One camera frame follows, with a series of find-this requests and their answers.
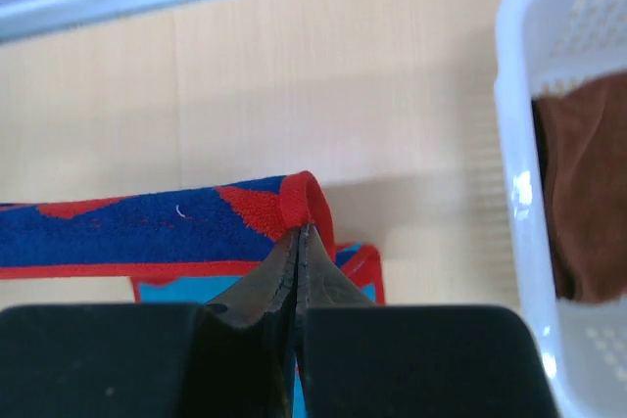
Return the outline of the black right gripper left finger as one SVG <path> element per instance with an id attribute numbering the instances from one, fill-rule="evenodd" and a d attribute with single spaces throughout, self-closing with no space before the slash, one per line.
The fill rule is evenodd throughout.
<path id="1" fill-rule="evenodd" d="M 207 303 L 14 306 L 5 417 L 288 417 L 299 234 Z"/>

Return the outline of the white plastic mesh basket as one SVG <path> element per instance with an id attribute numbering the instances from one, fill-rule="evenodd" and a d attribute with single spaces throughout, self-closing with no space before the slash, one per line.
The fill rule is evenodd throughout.
<path id="1" fill-rule="evenodd" d="M 532 118 L 537 95 L 565 93 L 626 66 L 626 0 L 502 0 L 494 96 L 521 314 L 560 413 L 626 413 L 626 303 L 559 300 Z"/>

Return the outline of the red towel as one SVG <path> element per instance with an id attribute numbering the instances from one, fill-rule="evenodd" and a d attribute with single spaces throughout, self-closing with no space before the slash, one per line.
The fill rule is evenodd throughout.
<path id="1" fill-rule="evenodd" d="M 335 241 L 330 208 L 308 172 L 192 190 L 72 203 L 1 208 L 1 275 L 5 279 L 119 276 L 174 287 L 184 278 L 237 276 L 260 265 L 288 232 L 313 226 L 331 261 L 362 291 L 380 269 L 371 247 Z M 293 388 L 302 386 L 297 320 L 298 249 L 291 328 Z M 173 297 L 157 303 L 207 303 Z"/>

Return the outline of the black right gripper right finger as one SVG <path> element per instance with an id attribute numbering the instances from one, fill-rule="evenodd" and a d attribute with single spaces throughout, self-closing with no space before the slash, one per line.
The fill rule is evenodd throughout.
<path id="1" fill-rule="evenodd" d="M 312 417 L 555 417 L 522 319 L 496 305 L 379 306 L 331 261 L 298 249 L 298 362 Z"/>

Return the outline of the brown towel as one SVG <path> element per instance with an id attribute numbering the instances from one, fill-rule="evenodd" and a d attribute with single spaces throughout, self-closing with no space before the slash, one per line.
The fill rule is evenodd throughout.
<path id="1" fill-rule="evenodd" d="M 626 74 L 532 102 L 555 294 L 626 293 Z"/>

